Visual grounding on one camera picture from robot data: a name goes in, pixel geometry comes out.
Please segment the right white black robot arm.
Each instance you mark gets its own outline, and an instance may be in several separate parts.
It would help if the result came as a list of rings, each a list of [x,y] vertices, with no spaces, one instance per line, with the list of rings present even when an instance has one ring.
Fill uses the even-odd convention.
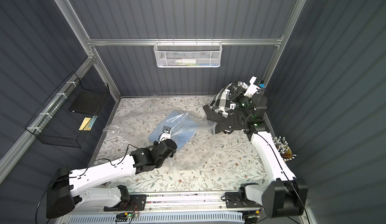
[[[305,214],[308,187],[288,168],[280,155],[271,134],[265,129],[263,115],[266,103],[260,87],[236,88],[232,102],[241,111],[243,131],[258,151],[266,170],[267,187],[257,183],[242,184],[239,201],[257,204],[268,218],[284,218]]]

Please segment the dark grey pinstripe shirt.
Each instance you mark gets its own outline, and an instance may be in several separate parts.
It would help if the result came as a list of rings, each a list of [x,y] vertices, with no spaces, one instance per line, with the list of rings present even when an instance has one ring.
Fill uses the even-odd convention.
[[[208,105],[203,106],[207,120],[216,122],[215,134],[221,132],[232,133],[234,131],[244,131],[247,129],[247,121],[251,118],[251,114],[239,107],[236,107],[234,112],[228,117],[223,117],[222,114],[216,113],[210,109]]]

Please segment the black white checked shirt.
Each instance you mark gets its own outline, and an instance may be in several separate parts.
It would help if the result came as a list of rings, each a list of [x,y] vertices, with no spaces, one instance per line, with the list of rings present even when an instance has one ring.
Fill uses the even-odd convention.
[[[233,82],[222,88],[213,97],[209,108],[222,117],[231,116],[236,108],[236,99],[242,93],[239,87],[239,82]]]

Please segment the clear plastic vacuum bag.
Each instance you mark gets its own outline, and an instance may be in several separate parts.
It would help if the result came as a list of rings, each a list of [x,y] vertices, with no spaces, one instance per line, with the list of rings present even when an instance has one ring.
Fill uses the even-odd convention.
[[[203,110],[207,97],[155,97],[126,99],[114,120],[104,129],[111,137],[119,137],[138,148],[152,145],[148,137],[173,110],[193,115],[199,127],[196,133],[163,165],[169,169],[187,171],[203,165],[215,146],[216,123],[209,121]]]

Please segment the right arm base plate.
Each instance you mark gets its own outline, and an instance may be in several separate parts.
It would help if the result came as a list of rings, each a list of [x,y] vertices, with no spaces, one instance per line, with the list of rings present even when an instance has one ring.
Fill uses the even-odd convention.
[[[238,192],[226,192],[223,197],[221,197],[226,203],[228,209],[237,209],[237,208],[251,208],[251,209],[260,209],[262,206],[255,203],[254,201],[248,200],[245,196]]]

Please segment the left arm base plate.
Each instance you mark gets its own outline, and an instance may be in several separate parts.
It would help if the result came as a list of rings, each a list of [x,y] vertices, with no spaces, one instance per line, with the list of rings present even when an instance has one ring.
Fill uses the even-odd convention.
[[[146,205],[147,195],[131,195],[130,200],[121,200],[113,207],[104,207],[105,212],[132,212],[143,211]]]

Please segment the light blue shirt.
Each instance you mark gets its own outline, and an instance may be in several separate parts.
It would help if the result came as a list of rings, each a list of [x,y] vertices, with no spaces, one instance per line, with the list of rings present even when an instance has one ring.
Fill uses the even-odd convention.
[[[150,142],[158,141],[163,133],[164,127],[171,128],[171,139],[176,143],[177,150],[179,150],[188,143],[196,133],[199,123],[194,120],[193,115],[173,110],[157,125],[148,137],[148,140]]]

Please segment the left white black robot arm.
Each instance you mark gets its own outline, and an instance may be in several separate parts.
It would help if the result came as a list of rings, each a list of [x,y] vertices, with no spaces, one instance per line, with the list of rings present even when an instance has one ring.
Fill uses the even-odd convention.
[[[176,151],[173,140],[163,139],[115,161],[108,160],[85,169],[70,170],[67,166],[57,169],[46,191],[46,218],[56,219],[69,214],[85,203],[80,194],[97,185],[160,168],[164,160],[173,157]]]

